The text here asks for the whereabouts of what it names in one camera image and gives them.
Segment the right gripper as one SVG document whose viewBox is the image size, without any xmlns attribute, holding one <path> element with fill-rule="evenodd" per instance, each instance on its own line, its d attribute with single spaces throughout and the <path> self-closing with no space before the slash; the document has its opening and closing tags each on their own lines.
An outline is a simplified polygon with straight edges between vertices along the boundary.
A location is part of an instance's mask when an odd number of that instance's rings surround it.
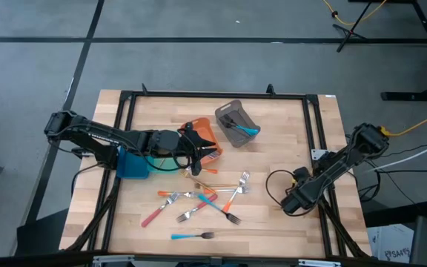
<svg viewBox="0 0 427 267">
<path fill-rule="evenodd" d="M 280 202 L 283 211 L 292 215 L 299 208 L 306 211 L 312 209 L 323 191 L 329 184 L 329 177 L 320 174 L 313 177 L 306 167 L 301 167 L 293 172 L 296 185 L 287 190 L 286 197 Z"/>
</svg>

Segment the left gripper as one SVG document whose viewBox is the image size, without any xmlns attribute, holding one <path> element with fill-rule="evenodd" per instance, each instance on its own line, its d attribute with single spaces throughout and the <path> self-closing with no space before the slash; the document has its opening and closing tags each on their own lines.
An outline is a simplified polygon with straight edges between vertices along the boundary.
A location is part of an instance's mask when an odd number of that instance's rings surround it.
<svg viewBox="0 0 427 267">
<path fill-rule="evenodd" d="M 208 158 L 208 154 L 216 151 L 216 148 L 209 148 L 215 145 L 215 142 L 203 139 L 193 129 L 192 122 L 188 122 L 185 127 L 176 131 L 155 131 L 150 139 L 151 157 L 171 158 L 176 166 L 163 168 L 151 163 L 150 165 L 159 171 L 177 171 L 189 168 L 193 176 L 198 176 L 202 170 L 201 158 Z"/>
</svg>

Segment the orange plastic bin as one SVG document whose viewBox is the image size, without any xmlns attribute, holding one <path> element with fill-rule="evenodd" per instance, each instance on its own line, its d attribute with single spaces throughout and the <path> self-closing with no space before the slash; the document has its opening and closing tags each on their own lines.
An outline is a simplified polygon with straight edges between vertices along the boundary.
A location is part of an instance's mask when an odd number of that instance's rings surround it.
<svg viewBox="0 0 427 267">
<path fill-rule="evenodd" d="M 198 119 L 191 121 L 191 123 L 192 123 L 193 130 L 196 131 L 200 137 L 216 143 L 215 146 L 209 147 L 209 148 L 216 148 L 217 150 L 222 150 L 223 152 L 223 149 L 220 147 L 219 142 L 211 127 L 211 122 L 207 117 L 200 117 Z M 209 159 L 207 157 L 202 158 L 200 161 L 202 164 L 202 167 L 209 168 L 214 161 L 220 158 L 220 156 L 217 157 L 216 159 Z"/>
</svg>

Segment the blue-handled black fork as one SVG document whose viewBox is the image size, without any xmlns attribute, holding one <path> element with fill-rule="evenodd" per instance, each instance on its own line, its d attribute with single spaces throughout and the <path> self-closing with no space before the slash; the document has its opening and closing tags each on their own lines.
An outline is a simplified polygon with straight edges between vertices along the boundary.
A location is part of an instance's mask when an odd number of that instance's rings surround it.
<svg viewBox="0 0 427 267">
<path fill-rule="evenodd" d="M 222 214 L 225 215 L 226 219 L 228 221 L 230 221 L 231 223 L 234 223 L 236 225 L 239 225 L 242 221 L 240 218 L 234 216 L 231 213 L 228 213 L 226 211 L 223 211 L 220 207 L 218 207 L 217 205 L 215 205 L 213 202 L 211 202 L 205 195 L 203 194 L 199 194 L 197 196 L 201 201 L 206 202 L 208 205 L 212 206 L 213 208 L 215 208 L 217 211 L 221 212 Z"/>
<path fill-rule="evenodd" d="M 253 129 L 253 128 L 246 128 L 244 126 L 238 125 L 237 123 L 235 123 L 235 121 L 233 121 L 233 119 L 231 117 L 229 117 L 229 115 L 224 115 L 222 117 L 222 123 L 226 128 L 237 128 L 240 129 L 244 132 L 246 132 L 247 135 L 249 136 L 254 136 L 256 134 L 259 133 L 258 130 Z"/>
<path fill-rule="evenodd" d="M 246 132 L 246 134 L 249 135 L 249 136 L 255 136 L 255 135 L 257 135 L 259 133 L 259 131 L 256 130 L 256 129 L 246 128 L 246 127 L 243 127 L 241 125 L 236 124 L 232 119 L 226 119 L 225 120 L 225 124 L 227 126 L 235 127 L 237 129 L 240 129 L 240 130 Z"/>
<path fill-rule="evenodd" d="M 204 232 L 201 234 L 172 234 L 171 235 L 172 240 L 180 240 L 180 239 L 187 239 L 187 238 L 194 238 L 194 237 L 200 237 L 202 239 L 213 239 L 215 237 L 215 233 Z"/>
</svg>

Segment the grey plastic bin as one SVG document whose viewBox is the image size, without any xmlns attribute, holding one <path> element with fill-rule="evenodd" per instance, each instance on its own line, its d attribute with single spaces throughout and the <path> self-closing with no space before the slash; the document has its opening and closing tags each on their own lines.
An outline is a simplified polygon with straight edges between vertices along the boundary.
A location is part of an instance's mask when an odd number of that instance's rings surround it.
<svg viewBox="0 0 427 267">
<path fill-rule="evenodd" d="M 235 99 L 229 103 L 217 108 L 215 110 L 216 122 L 224 135 L 227 137 L 228 141 L 235 147 L 240 148 L 241 146 L 247 144 L 253 140 L 255 136 L 249 136 L 246 132 L 237 129 L 237 128 L 226 128 L 222 123 L 222 117 L 224 115 L 229 115 L 238 125 L 244 126 L 246 128 L 253 128 L 261 131 L 261 127 L 258 126 L 246 113 L 245 109 L 242 106 L 242 103 Z"/>
</svg>

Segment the dark blue plastic bin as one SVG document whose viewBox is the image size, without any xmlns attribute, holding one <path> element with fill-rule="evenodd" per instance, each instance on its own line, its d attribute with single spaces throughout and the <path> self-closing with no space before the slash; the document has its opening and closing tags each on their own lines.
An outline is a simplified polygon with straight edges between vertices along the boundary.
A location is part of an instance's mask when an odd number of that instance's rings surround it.
<svg viewBox="0 0 427 267">
<path fill-rule="evenodd" d="M 116 175 L 121 179 L 147 179 L 150 171 L 147 162 L 140 156 L 119 148 Z"/>
</svg>

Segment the white printed cardboard box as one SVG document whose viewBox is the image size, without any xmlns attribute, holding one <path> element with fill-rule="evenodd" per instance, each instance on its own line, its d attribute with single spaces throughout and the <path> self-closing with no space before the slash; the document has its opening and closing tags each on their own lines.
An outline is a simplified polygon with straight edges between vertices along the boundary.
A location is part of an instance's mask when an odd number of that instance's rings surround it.
<svg viewBox="0 0 427 267">
<path fill-rule="evenodd" d="M 367 228 L 372 256 L 378 260 L 409 263 L 414 231 L 402 224 Z"/>
</svg>

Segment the black tripod stand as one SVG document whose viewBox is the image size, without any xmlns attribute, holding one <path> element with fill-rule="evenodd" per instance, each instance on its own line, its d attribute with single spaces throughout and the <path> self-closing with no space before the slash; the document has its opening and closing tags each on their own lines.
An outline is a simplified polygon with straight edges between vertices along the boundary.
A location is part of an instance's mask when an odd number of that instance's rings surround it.
<svg viewBox="0 0 427 267">
<path fill-rule="evenodd" d="M 338 30 L 339 32 L 343 33 L 343 39 L 340 42 L 340 44 L 336 50 L 337 53 L 340 53 L 342 51 L 342 49 L 345 47 L 346 43 L 350 39 L 352 39 L 352 38 L 365 39 L 364 36 L 361 36 L 360 34 L 355 33 L 354 30 L 357 27 L 357 25 L 364 19 L 365 14 L 368 11 L 370 6 L 371 6 L 371 2 L 367 3 L 367 5 L 363 9 L 363 11 L 361 12 L 360 16 L 357 18 L 357 20 L 352 25 L 350 25 L 349 28 L 345 28 L 345 24 L 343 24 L 343 23 L 341 23 L 341 25 L 332 24 L 332 27 L 335 30 Z"/>
</svg>

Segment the black floor base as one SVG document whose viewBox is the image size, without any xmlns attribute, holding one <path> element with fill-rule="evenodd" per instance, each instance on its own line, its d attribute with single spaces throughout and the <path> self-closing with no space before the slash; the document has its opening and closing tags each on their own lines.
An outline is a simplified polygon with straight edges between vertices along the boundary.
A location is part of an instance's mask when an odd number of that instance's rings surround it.
<svg viewBox="0 0 427 267">
<path fill-rule="evenodd" d="M 16 256 L 51 254 L 59 250 L 68 209 L 17 228 Z"/>
</svg>

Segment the black aluminium table frame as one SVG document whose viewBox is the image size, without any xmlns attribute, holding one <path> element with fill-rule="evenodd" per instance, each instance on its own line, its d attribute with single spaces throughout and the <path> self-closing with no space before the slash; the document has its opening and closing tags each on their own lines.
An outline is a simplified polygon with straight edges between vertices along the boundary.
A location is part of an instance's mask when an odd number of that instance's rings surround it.
<svg viewBox="0 0 427 267">
<path fill-rule="evenodd" d="M 186 192 L 192 179 L 180 174 L 153 174 L 147 179 L 122 181 L 114 215 L 100 222 L 94 248 L 112 254 L 148 255 L 159 260 L 174 256 L 311 258 L 334 254 L 339 243 L 330 220 L 318 210 L 283 213 L 279 201 L 291 185 L 291 172 L 310 167 L 311 149 L 337 151 L 346 144 L 345 129 L 336 98 L 307 98 L 293 94 L 200 93 L 151 91 L 136 97 L 133 115 L 124 113 L 136 130 L 170 129 L 200 117 L 214 118 L 217 108 L 238 99 L 261 127 L 259 135 L 241 148 L 233 147 L 217 125 L 212 127 L 223 152 L 199 180 L 205 184 L 235 184 L 250 172 L 249 192 L 237 194 L 228 213 L 241 219 L 236 225 L 200 200 L 180 197 L 147 227 L 141 223 L 165 198 L 157 191 Z M 172 240 L 172 234 L 213 232 L 200 237 Z"/>
</svg>

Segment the silver aluminium bracket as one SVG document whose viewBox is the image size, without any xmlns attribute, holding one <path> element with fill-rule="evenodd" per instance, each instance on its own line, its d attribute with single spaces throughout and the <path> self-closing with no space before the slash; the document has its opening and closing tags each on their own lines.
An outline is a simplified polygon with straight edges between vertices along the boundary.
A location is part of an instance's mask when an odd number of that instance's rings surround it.
<svg viewBox="0 0 427 267">
<path fill-rule="evenodd" d="M 342 267 L 340 262 L 326 260 L 306 260 L 299 259 L 298 266 L 300 267 Z"/>
<path fill-rule="evenodd" d="M 93 258 L 91 267 L 136 267 L 133 255 L 104 255 Z"/>
</svg>

